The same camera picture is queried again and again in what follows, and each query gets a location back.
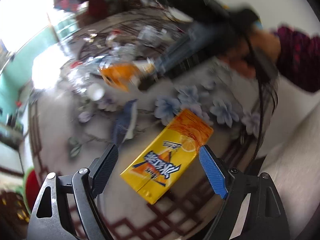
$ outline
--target person's hand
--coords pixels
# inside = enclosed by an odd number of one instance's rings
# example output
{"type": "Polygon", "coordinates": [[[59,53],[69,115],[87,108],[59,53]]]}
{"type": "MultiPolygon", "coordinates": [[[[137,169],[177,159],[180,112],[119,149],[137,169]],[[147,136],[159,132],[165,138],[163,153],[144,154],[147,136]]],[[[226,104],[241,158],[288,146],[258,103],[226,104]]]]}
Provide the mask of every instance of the person's hand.
{"type": "MultiPolygon", "coordinates": [[[[281,52],[280,40],[278,37],[266,31],[254,30],[249,38],[253,48],[262,49],[264,53],[276,63],[281,52]]],[[[256,75],[254,67],[248,65],[247,62],[243,60],[248,54],[248,44],[242,39],[235,48],[230,49],[225,55],[218,58],[229,64],[229,66],[236,70],[240,75],[246,78],[254,78],[256,75]]]]}

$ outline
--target blue bird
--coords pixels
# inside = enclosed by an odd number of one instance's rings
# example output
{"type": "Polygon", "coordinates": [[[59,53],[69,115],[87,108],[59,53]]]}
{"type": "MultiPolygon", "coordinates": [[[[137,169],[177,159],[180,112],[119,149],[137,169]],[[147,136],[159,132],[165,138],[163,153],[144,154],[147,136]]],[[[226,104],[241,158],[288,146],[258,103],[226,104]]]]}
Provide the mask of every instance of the blue bird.
{"type": "Polygon", "coordinates": [[[133,138],[137,116],[137,99],[126,102],[113,127],[112,141],[116,146],[119,147],[125,140],[133,138]]]}

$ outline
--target yellow juice box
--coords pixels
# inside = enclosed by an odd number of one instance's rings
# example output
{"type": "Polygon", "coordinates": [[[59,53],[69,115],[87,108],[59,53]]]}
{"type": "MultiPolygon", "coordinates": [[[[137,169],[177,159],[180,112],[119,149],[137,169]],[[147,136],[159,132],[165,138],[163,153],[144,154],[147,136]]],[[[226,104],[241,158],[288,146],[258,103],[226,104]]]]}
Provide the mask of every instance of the yellow juice box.
{"type": "Polygon", "coordinates": [[[120,176],[150,204],[188,168],[213,129],[183,110],[120,176]]]}

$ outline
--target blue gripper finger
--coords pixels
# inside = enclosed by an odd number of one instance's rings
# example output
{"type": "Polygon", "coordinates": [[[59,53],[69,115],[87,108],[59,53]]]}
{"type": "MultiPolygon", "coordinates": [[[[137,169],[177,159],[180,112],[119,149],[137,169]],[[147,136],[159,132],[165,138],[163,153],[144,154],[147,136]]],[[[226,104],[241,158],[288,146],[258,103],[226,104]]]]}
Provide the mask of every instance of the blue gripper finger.
{"type": "Polygon", "coordinates": [[[199,160],[215,194],[218,194],[222,199],[225,199],[228,195],[225,177],[205,146],[200,147],[199,160]]]}

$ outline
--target flower pattern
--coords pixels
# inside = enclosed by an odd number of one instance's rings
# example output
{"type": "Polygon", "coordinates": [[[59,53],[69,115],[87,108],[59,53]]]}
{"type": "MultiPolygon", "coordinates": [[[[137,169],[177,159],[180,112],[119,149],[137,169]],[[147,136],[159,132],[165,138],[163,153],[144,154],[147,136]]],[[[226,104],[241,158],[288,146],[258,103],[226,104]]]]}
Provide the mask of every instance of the flower pattern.
{"type": "Polygon", "coordinates": [[[245,125],[245,129],[247,134],[253,134],[256,138],[259,135],[259,127],[260,127],[260,114],[250,112],[244,113],[244,117],[241,119],[241,122],[245,125]]]}
{"type": "Polygon", "coordinates": [[[226,124],[231,128],[233,120],[239,121],[239,116],[232,110],[232,104],[227,100],[215,99],[213,106],[210,107],[210,113],[217,117],[218,124],[226,124]]]}
{"type": "Polygon", "coordinates": [[[206,112],[203,112],[201,109],[201,106],[199,106],[198,104],[194,104],[194,105],[183,104],[181,105],[180,108],[181,110],[189,109],[191,112],[193,112],[195,115],[200,117],[208,125],[210,126],[213,125],[213,122],[210,120],[209,115],[206,112]]]}
{"type": "Polygon", "coordinates": [[[117,110],[118,104],[116,100],[116,96],[107,95],[104,96],[103,99],[98,103],[98,109],[105,110],[108,112],[114,112],[117,110]]]}
{"type": "Polygon", "coordinates": [[[221,84],[221,81],[217,79],[210,79],[210,80],[205,80],[201,82],[201,85],[207,90],[215,89],[218,84],[221,84]]]}
{"type": "Polygon", "coordinates": [[[183,86],[177,89],[178,99],[182,104],[193,105],[199,103],[198,89],[196,86],[183,86]]]}
{"type": "Polygon", "coordinates": [[[161,119],[163,125],[167,125],[179,113],[181,106],[178,99],[167,96],[158,96],[155,104],[157,108],[154,115],[161,119]]]}

